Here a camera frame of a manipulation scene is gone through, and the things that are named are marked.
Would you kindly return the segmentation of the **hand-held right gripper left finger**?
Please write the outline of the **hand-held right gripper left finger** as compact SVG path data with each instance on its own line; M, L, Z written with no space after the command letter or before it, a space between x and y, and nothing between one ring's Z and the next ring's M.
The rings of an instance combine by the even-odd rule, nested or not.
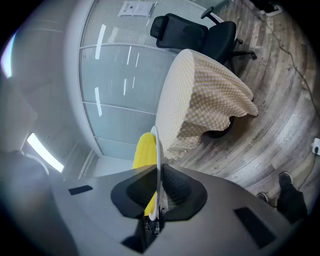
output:
M146 234L144 166L89 179L64 180L51 170L49 181L58 210L81 256L158 256L158 239Z

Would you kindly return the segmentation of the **long ceiling light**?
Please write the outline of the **long ceiling light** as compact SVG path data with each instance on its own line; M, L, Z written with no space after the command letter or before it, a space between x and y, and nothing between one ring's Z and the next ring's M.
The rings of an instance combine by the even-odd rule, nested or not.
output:
M56 169L58 172L62 172L64 166L54 158L51 153L43 146L34 133L31 133L27 138L28 144L33 148L33 150L52 168Z

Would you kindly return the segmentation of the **round checkered table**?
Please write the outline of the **round checkered table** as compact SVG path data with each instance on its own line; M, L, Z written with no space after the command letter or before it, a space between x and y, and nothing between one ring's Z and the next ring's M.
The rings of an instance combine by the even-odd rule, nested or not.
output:
M257 116L253 93L227 67L191 49L172 62L159 98L155 126L167 159L196 148L201 135L224 131L230 117Z

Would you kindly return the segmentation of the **white power strip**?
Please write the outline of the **white power strip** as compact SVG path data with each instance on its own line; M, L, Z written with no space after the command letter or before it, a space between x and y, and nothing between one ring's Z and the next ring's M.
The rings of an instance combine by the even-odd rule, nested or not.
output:
M315 137L313 143L311 144L312 153L320 156L320 138Z

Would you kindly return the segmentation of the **black office chair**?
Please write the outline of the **black office chair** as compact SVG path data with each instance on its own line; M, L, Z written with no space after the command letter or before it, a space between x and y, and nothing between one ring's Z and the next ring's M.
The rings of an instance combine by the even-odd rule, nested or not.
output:
M220 64L229 63L234 73L233 57L249 55L257 59L254 51L235 51L237 44L243 41L236 37L236 24L233 21L218 21L211 15L211 6L201 15L201 19L209 18L214 26L204 25L167 13L157 16L151 25L150 36L156 39L156 46L162 49L194 50L204 54Z

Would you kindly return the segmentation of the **white paper notice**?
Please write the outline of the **white paper notice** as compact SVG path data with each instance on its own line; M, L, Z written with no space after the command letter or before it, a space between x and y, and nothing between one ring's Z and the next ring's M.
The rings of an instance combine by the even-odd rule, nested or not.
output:
M118 16L143 16L148 17L151 15L151 11L155 5L155 2L149 1L124 1Z

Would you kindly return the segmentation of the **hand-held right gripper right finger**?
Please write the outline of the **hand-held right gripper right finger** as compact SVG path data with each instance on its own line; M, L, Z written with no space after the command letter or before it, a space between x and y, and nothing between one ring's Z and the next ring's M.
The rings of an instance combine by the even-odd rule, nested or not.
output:
M199 181L207 200L191 219L166 223L159 236L162 256L271 256L298 229L234 182L183 167L173 170Z

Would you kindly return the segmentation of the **yellow corn cob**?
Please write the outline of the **yellow corn cob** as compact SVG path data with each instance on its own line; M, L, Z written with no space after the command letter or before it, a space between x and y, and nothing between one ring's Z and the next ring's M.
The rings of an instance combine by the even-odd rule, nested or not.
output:
M151 132L144 133L136 146L136 151L133 160L133 169L137 169L143 166L156 165L157 164L157 142L156 136ZM156 208L157 192L155 191L152 198L148 201L147 206L144 209L144 216L150 216Z

